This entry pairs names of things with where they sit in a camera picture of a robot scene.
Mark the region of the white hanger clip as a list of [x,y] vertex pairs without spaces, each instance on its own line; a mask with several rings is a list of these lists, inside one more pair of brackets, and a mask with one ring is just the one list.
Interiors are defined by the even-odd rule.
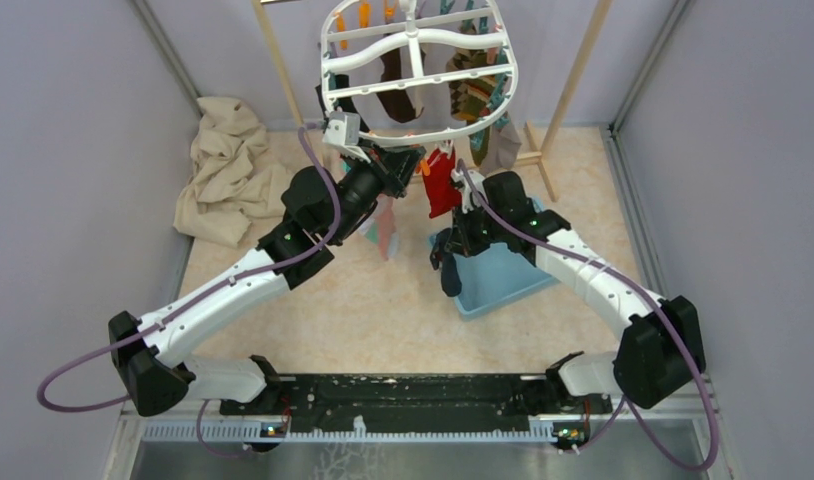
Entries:
[[440,156],[446,158],[456,158],[453,140],[444,140],[436,144],[436,151]]

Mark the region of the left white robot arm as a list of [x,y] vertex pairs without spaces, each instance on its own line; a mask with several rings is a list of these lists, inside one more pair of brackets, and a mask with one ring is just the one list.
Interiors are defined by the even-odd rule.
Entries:
[[262,356],[217,360],[194,355],[206,339],[253,307],[279,298],[317,275],[371,217],[382,196],[401,198],[425,155],[422,147],[384,149],[362,142],[341,180],[314,166],[298,171],[281,201],[282,220],[221,275],[172,304],[136,318],[113,317],[113,364],[137,413],[159,415],[184,400],[219,400],[275,411],[281,379]]

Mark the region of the dark navy sock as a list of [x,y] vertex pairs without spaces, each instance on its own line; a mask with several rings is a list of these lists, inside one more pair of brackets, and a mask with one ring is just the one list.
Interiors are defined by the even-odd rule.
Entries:
[[462,282],[457,269],[455,256],[446,250],[450,236],[450,228],[443,229],[435,236],[429,259],[432,268],[440,273],[440,283],[443,293],[453,298],[461,294]]

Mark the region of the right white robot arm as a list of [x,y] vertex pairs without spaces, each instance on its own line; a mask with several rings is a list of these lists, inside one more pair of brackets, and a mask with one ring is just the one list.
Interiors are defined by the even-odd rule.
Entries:
[[568,220],[536,206],[512,171],[485,178],[457,168],[449,183],[462,201],[453,210],[447,251],[472,257],[506,246],[570,288],[619,342],[614,352],[573,353],[550,367],[554,378],[546,398],[552,408],[571,412],[585,395],[607,394],[650,409],[700,379],[706,359],[691,301],[668,299],[631,280]]

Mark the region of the white round clip hanger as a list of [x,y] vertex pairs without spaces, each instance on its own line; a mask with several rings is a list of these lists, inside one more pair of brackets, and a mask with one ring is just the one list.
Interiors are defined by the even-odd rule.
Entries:
[[[434,85],[448,86],[455,80],[492,74],[505,75],[506,82],[499,83],[500,88],[492,95],[489,104],[490,112],[477,121],[459,128],[447,127],[442,130],[401,137],[364,133],[360,130],[360,140],[370,140],[385,148],[456,140],[497,123],[506,114],[518,87],[519,69],[501,11],[495,1],[486,1],[481,8],[469,6],[454,13],[449,11],[453,6],[449,2],[441,14],[428,18],[418,16],[417,2],[407,1],[399,6],[405,15],[405,19],[401,22],[360,27],[353,30],[337,28],[336,24],[344,10],[354,4],[353,1],[340,2],[330,12],[321,29],[320,98],[324,105],[325,121],[331,112],[342,111],[339,106],[341,100],[394,89],[407,91]],[[497,62],[494,66],[429,74],[425,71],[422,61],[423,47],[426,45],[494,51]],[[353,72],[374,61],[381,60],[381,56],[386,52],[400,51],[403,48],[409,55],[410,74],[401,80],[385,83],[379,81],[350,87],[337,85],[336,77],[339,74]]]

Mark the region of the red sock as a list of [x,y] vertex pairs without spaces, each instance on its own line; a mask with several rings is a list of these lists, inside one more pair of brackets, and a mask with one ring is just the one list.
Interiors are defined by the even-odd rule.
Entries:
[[431,174],[427,177],[421,175],[430,212],[428,217],[440,217],[453,208],[460,206],[460,194],[451,185],[450,176],[455,167],[455,158],[440,156],[434,149],[427,158],[431,167]]

